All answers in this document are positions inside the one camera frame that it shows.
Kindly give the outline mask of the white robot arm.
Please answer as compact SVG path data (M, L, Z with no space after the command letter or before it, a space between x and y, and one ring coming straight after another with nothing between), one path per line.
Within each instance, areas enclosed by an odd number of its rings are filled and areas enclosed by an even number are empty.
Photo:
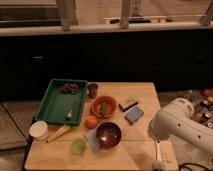
M148 133L160 141L173 134L213 156L213 129L193 121L194 112L190 101L176 98L155 114L149 122Z

